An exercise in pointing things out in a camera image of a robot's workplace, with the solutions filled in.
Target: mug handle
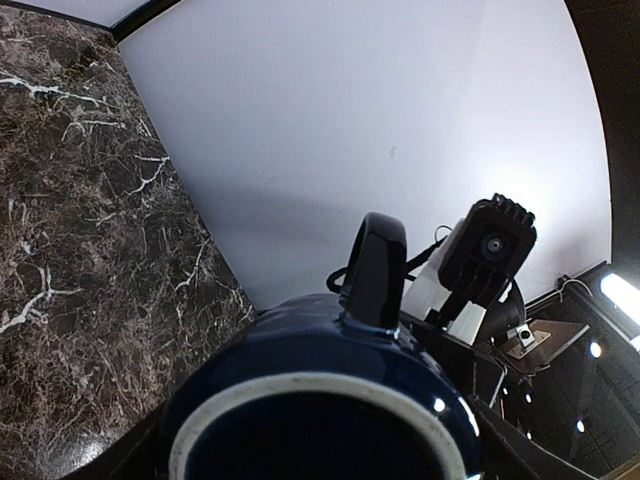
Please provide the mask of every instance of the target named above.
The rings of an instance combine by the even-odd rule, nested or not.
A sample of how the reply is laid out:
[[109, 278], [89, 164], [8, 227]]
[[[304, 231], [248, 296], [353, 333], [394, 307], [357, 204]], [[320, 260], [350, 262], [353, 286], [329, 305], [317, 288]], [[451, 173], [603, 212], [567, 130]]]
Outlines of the mug handle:
[[340, 289], [340, 305], [354, 320], [395, 329], [407, 274], [404, 225], [381, 213], [368, 213], [351, 249]]

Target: white wall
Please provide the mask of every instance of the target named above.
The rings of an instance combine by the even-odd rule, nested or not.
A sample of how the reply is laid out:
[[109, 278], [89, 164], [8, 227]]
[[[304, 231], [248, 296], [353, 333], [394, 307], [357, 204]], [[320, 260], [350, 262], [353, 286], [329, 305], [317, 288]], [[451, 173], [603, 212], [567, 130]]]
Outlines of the white wall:
[[17, 0], [111, 27], [148, 0]]
[[602, 126], [562, 0], [186, 0], [121, 49], [258, 308], [323, 291], [368, 211], [415, 254], [495, 191], [538, 218], [527, 298], [609, 259]]

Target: camera lens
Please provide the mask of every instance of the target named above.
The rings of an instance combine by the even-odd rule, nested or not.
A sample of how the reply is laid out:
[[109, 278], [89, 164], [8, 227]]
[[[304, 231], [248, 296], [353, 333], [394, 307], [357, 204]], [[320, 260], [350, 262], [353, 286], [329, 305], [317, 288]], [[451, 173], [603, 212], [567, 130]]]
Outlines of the camera lens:
[[501, 238], [494, 237], [494, 238], [490, 238], [489, 241], [487, 241], [487, 250], [489, 250], [489, 253], [498, 255], [503, 248], [504, 248], [504, 242], [502, 241]]
[[498, 232], [492, 232], [482, 239], [480, 252], [482, 256], [490, 262], [504, 260], [511, 250], [509, 239]]

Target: mug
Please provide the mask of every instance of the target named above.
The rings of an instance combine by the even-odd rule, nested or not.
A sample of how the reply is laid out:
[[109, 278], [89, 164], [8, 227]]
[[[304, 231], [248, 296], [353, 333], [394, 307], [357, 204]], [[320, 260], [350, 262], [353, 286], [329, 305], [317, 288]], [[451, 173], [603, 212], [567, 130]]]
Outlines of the mug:
[[399, 321], [403, 225], [370, 213], [340, 295], [289, 300], [209, 359], [159, 422], [164, 478], [480, 478], [469, 406]]

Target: dark marble surface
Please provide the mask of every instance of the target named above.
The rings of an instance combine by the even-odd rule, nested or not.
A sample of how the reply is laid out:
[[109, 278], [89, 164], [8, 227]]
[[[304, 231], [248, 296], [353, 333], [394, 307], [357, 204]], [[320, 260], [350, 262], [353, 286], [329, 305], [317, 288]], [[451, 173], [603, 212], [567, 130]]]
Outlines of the dark marble surface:
[[109, 34], [0, 6], [0, 479], [113, 444], [253, 318]]

